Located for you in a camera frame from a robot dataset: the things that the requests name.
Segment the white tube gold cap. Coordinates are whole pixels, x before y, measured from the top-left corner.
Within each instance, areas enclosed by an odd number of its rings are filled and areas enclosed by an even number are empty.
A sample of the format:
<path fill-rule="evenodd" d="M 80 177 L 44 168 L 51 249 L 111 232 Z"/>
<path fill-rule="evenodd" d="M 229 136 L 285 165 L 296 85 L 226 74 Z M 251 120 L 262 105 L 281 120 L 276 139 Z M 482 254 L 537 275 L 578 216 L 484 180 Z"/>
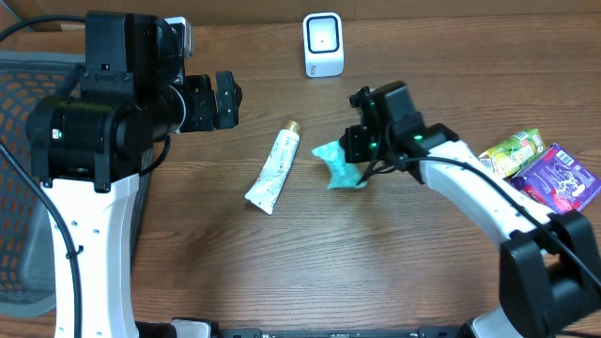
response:
<path fill-rule="evenodd" d="M 295 159 L 301 125 L 286 121 L 279 130 L 264 166 L 245 199 L 271 215 Z"/>

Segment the green juice pouch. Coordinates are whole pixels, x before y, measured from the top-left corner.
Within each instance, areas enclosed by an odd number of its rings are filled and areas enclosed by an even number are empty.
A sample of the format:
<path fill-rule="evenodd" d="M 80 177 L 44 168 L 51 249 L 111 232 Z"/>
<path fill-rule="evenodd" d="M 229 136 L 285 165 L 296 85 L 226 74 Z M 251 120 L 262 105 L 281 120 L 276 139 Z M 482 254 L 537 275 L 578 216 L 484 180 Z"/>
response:
<path fill-rule="evenodd" d="M 501 178 L 511 177 L 546 149 L 538 129 L 524 129 L 491 147 L 478 159 Z"/>

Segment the teal snack wrapper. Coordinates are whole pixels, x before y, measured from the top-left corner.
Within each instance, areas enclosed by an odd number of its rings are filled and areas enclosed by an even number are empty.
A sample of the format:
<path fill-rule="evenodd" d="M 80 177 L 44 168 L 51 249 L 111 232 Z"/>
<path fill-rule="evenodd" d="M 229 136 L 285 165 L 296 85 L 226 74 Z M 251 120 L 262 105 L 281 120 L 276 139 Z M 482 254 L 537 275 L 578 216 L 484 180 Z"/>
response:
<path fill-rule="evenodd" d="M 354 163 L 346 162 L 346 152 L 338 140 L 318 146 L 312 154 L 326 164 L 331 174 L 328 188 L 331 189 L 362 189 L 367 186 L 361 181 L 362 172 Z"/>

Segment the purple pad package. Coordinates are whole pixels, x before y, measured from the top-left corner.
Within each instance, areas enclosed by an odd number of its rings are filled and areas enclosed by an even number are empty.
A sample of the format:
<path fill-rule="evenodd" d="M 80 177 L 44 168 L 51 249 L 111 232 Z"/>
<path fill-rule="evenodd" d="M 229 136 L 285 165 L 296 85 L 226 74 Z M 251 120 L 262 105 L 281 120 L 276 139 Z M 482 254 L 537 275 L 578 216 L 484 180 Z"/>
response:
<path fill-rule="evenodd" d="M 519 170 L 510 184 L 560 214 L 582 211 L 600 193 L 600 179 L 558 144 Z"/>

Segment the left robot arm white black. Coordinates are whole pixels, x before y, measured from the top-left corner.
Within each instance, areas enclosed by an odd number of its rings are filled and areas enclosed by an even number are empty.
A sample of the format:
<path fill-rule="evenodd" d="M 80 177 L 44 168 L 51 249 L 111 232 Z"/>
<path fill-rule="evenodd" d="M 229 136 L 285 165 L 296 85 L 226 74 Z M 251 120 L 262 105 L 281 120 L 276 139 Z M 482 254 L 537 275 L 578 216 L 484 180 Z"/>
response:
<path fill-rule="evenodd" d="M 189 76 L 182 17 L 85 15 L 80 94 L 41 100 L 26 122 L 32 172 L 52 227 L 55 335 L 216 337 L 194 318 L 140 322 L 131 306 L 131 222 L 149 152 L 174 133 L 231 129 L 242 91 L 229 71 Z"/>

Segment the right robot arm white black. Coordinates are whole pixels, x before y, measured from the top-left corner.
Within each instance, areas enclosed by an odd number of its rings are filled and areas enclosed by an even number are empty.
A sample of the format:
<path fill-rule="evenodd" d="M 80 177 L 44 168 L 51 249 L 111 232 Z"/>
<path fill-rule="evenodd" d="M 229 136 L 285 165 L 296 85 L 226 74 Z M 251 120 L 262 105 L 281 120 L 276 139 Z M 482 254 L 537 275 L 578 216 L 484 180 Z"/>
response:
<path fill-rule="evenodd" d="M 453 202 L 499 251 L 499 306 L 456 336 L 555 337 L 599 311 L 600 255 L 584 215 L 558 214 L 486 170 L 455 132 L 425 125 L 402 81 L 364 86 L 349 104 L 361 121 L 339 143 L 347 162 L 367 163 L 362 181 L 410 173 Z"/>

